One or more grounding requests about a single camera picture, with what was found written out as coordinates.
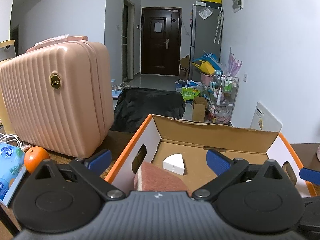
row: pink sponge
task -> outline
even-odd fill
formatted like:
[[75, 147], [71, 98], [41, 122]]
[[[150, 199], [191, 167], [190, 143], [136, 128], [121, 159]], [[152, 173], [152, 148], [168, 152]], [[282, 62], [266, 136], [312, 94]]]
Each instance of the pink sponge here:
[[157, 166], [143, 162], [134, 177], [134, 189], [138, 191], [187, 191], [181, 179]]

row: black bag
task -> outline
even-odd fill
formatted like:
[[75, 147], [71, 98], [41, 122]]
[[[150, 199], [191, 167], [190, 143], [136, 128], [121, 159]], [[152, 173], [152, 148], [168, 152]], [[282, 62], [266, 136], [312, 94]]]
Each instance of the black bag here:
[[179, 92], [127, 88], [119, 95], [110, 130], [136, 132], [149, 114], [182, 119], [185, 109], [186, 103]]

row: metal screw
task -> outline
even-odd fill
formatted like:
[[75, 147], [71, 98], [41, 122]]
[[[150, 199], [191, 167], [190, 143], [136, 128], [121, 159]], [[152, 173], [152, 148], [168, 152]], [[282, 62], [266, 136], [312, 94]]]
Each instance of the metal screw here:
[[210, 196], [210, 191], [206, 189], [198, 189], [195, 191], [195, 196], [198, 198], [205, 198]]
[[107, 193], [107, 196], [109, 198], [120, 198], [122, 197], [123, 193], [118, 190], [118, 189], [113, 189], [113, 190], [110, 190], [108, 193]]

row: doorway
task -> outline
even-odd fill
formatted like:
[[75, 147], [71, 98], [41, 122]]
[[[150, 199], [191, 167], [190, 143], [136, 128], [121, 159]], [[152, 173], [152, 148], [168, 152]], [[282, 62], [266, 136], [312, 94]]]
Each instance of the doorway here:
[[134, 4], [123, 2], [122, 14], [122, 80], [133, 79]]
[[19, 25], [10, 31], [10, 40], [14, 40], [14, 49], [19, 56]]
[[141, 74], [179, 75], [182, 8], [142, 8]]

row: gold logo badge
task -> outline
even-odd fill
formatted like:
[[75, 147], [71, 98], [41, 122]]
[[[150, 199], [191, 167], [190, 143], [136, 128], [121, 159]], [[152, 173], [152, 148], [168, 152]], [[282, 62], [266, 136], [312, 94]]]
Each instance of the gold logo badge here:
[[58, 74], [52, 74], [50, 83], [53, 89], [58, 90], [61, 87], [61, 79]]

